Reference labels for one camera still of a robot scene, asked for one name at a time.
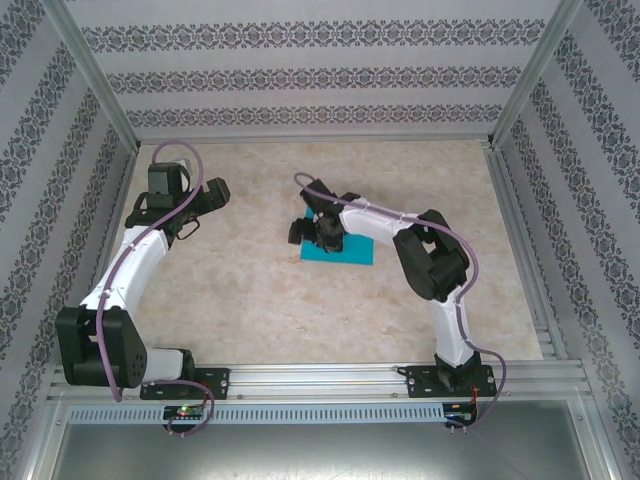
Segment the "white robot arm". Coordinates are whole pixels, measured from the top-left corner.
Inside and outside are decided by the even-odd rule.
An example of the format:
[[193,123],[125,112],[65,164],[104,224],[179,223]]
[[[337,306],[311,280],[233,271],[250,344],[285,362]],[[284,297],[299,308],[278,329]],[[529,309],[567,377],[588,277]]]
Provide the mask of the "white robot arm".
[[[118,260],[135,239],[150,225],[176,207],[192,193],[187,168],[180,160],[154,163],[148,170],[149,191],[141,194],[125,222],[122,244],[98,285],[79,307],[64,307],[56,318],[65,378],[71,385],[107,386],[96,335],[96,313],[105,292],[107,278]],[[222,208],[229,201],[224,180],[207,182],[209,191],[200,187],[191,203],[172,218],[161,223],[134,244],[119,265],[106,293],[103,310],[104,346],[119,388],[135,388],[141,383],[160,380],[192,380],[195,365],[188,350],[147,348],[134,326],[136,309],[142,292],[173,242],[183,240],[198,229],[198,218]],[[187,224],[196,227],[181,238]]]
[[[353,200],[353,203],[371,205],[364,198]],[[393,239],[399,232],[408,230],[414,225],[411,221],[394,220],[376,212],[348,206],[344,207],[339,216],[345,233],[369,237],[390,247],[394,247]],[[411,217],[417,218],[418,215],[405,215],[405,218]],[[435,299],[429,301],[431,317],[436,331],[436,353],[441,360],[453,367],[464,365],[473,356],[473,350],[469,348],[462,335],[460,335],[456,319],[455,298],[460,293],[460,290],[460,286],[454,288],[444,301]],[[468,332],[469,326],[467,325],[464,299],[461,300],[460,306],[462,309],[462,323],[465,332]]]
[[[335,197],[320,180],[314,180],[308,188]],[[353,193],[341,197],[350,205],[320,199],[305,190],[300,195],[314,217],[292,223],[290,243],[307,240],[327,252],[340,252],[344,235],[358,234],[395,247],[409,285],[428,300],[436,333],[436,364],[442,370],[443,383],[451,385],[456,376],[480,365],[479,354],[462,337],[456,316],[456,297],[467,280],[468,257],[452,237],[411,221],[420,218],[448,227],[439,212],[402,216],[396,212],[396,217],[402,218],[397,220],[379,213],[379,207]],[[435,248],[427,252],[424,243],[435,244]],[[469,332],[464,300],[460,301],[460,308],[464,331]]]

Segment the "mounting plate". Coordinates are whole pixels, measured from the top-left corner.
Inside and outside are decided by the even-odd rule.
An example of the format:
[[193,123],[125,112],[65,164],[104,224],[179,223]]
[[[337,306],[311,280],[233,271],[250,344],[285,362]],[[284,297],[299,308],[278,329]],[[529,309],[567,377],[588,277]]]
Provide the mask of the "mounting plate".
[[[229,392],[228,368],[196,368],[196,383],[206,383],[214,400],[226,400]],[[183,385],[147,385],[140,389],[142,400],[202,400],[202,390]]]
[[411,365],[397,371],[407,379],[409,398],[471,397],[473,385],[478,389],[478,397],[494,397],[497,391],[493,369],[489,365],[480,365],[453,390],[440,381],[435,365]]

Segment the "purple cable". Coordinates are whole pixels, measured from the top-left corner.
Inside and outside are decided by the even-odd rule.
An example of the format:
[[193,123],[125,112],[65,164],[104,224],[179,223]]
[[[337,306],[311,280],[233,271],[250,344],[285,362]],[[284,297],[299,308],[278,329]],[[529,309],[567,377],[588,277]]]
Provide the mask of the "purple cable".
[[318,198],[321,198],[322,200],[327,200],[329,202],[339,203],[339,204],[344,205],[344,206],[357,208],[359,210],[366,210],[366,211],[372,211],[372,212],[375,212],[375,213],[379,213],[379,214],[384,215],[386,217],[392,218],[393,220],[412,222],[412,223],[416,223],[418,225],[422,225],[423,227],[428,227],[428,228],[433,228],[434,230],[439,230],[439,231],[441,231],[443,233],[446,233],[447,235],[449,235],[450,237],[454,238],[455,240],[457,240],[460,243],[460,245],[462,245],[462,247],[467,251],[467,253],[469,254],[469,257],[471,258],[471,263],[473,264],[473,273],[471,274],[471,279],[466,283],[466,285],[462,288],[462,290],[460,291],[458,296],[455,298],[455,302],[456,302],[456,320],[457,320],[457,323],[458,323],[458,330],[460,331],[460,336],[462,337],[464,342],[469,346],[469,348],[471,348],[471,349],[473,349],[473,350],[475,350],[477,352],[484,353],[486,355],[491,355],[492,357],[496,357],[498,359],[498,361],[500,362],[500,365],[502,367],[502,378],[500,380],[500,385],[498,385],[498,389],[496,390],[495,397],[493,397],[493,399],[491,400],[491,403],[487,407],[487,410],[485,411],[484,415],[482,415],[482,417],[480,417],[478,420],[476,420],[473,425],[468,427],[468,429],[475,428],[495,408],[495,405],[498,402],[498,398],[500,397],[500,395],[502,394],[502,390],[504,389],[504,384],[507,381],[507,363],[505,362],[505,360],[502,357],[502,355],[500,355],[498,352],[494,352],[492,350],[487,350],[485,348],[476,347],[471,342],[471,340],[469,340],[469,337],[467,336],[467,333],[464,331],[464,325],[462,324],[462,309],[460,308],[460,301],[462,300],[462,297],[464,295],[466,295],[466,293],[469,290],[471,290],[471,287],[473,287],[473,285],[476,283],[476,280],[478,280],[478,274],[480,273],[480,262],[478,261],[478,256],[476,255],[476,252],[473,250],[473,248],[471,247],[469,242],[467,242],[464,238],[462,238],[460,235],[458,235],[453,230],[451,230],[451,229],[449,229],[447,227],[444,227],[444,226],[442,226],[442,225],[440,225],[438,223],[429,222],[429,221],[426,221],[426,220],[421,220],[421,219],[415,218],[415,217],[408,217],[408,216],[405,216],[404,213],[398,213],[396,211],[389,210],[389,209],[382,208],[382,207],[378,207],[376,205],[363,205],[363,204],[359,204],[359,203],[355,203],[355,202],[348,202],[346,200],[342,200],[341,198],[338,198],[338,197],[333,196],[333,195],[326,195],[324,193],[317,192],[317,191],[313,190],[312,188],[309,188],[304,183],[302,183],[302,181],[300,180],[301,177],[307,178],[307,179],[311,180],[312,182],[315,180],[315,178],[313,178],[308,173],[304,173],[304,172],[298,172],[293,176],[293,180],[298,184],[298,186],[300,186],[305,192],[313,195],[314,197],[318,197]]
[[196,387],[204,391],[205,395],[207,395],[211,400],[211,408],[209,409],[209,413],[207,414],[207,417],[202,422],[200,422],[198,425],[196,425],[195,427],[193,427],[191,430],[187,432],[178,433],[171,430],[171,425],[173,424],[173,421],[176,418],[178,418],[178,417],[171,417],[169,419],[169,423],[167,423],[167,431],[169,432],[169,435],[172,435],[172,436],[178,435],[181,438],[189,437],[194,433],[197,433],[200,430],[202,430],[213,418],[213,409],[215,407],[215,400],[213,398],[213,392],[207,386],[202,385],[201,383],[191,382],[189,380],[158,380],[157,382],[150,383],[150,385],[153,385],[153,384],[155,385],[186,385],[188,387]]
[[198,181],[196,182],[195,187],[193,188],[193,191],[186,198],[186,200],[184,202],[182,202],[174,210],[172,210],[169,213],[167,213],[164,217],[162,217],[160,220],[155,222],[153,225],[150,225],[149,227],[147,227],[122,252],[122,255],[120,255],[118,257],[118,259],[116,260],[116,262],[113,265],[113,268],[109,272],[109,275],[107,276],[107,280],[104,283],[104,288],[102,289],[102,294],[100,295],[100,300],[98,302],[98,311],[96,312],[96,337],[98,338],[98,349],[100,350],[100,357],[102,357],[102,365],[104,366],[104,371],[105,371],[105,373],[107,375],[107,382],[109,383],[109,388],[111,389],[111,394],[113,395],[113,398],[115,399],[116,402],[121,402],[122,401],[122,390],[123,389],[118,389],[118,385],[116,383],[115,376],[113,375],[113,369],[111,368],[111,362],[109,361],[109,354],[107,353],[107,347],[106,347],[106,345],[104,343],[104,328],[103,328],[103,325],[102,325],[102,317],[103,317],[103,314],[104,314],[104,305],[107,302],[107,298],[109,298],[109,289],[111,288],[111,284],[113,283],[113,280],[115,279],[116,275],[118,274],[118,270],[120,270],[120,267],[124,263],[125,259],[129,255],[129,253],[131,253],[133,251],[133,249],[136,247],[136,245],[138,243],[140,243],[140,241],[142,241],[142,239],[144,237],[146,237],[151,231],[155,230],[157,227],[162,225],[164,222],[166,222],[167,220],[169,220],[170,218],[174,217],[175,215],[180,213],[182,210],[184,210],[187,207],[187,205],[189,205],[189,203],[191,203],[191,201],[198,194],[198,190],[200,190],[200,187],[202,186],[202,180],[204,178],[204,165],[202,164],[202,158],[200,158],[200,155],[198,154],[198,151],[195,148],[193,148],[190,144],[188,144],[187,142],[183,142],[183,141],[180,141],[180,140],[169,140],[169,141],[163,142],[160,145],[158,145],[158,147],[153,152],[153,156],[151,157],[151,163],[155,163],[156,162],[156,157],[158,156],[158,152],[160,152],[160,150],[162,150],[164,147],[166,147],[168,145],[182,145],[183,147],[187,147],[189,150],[191,150],[191,153],[194,154],[194,156],[196,157],[196,160],[198,161],[198,167],[199,167],[199,170],[200,170],[198,172]]

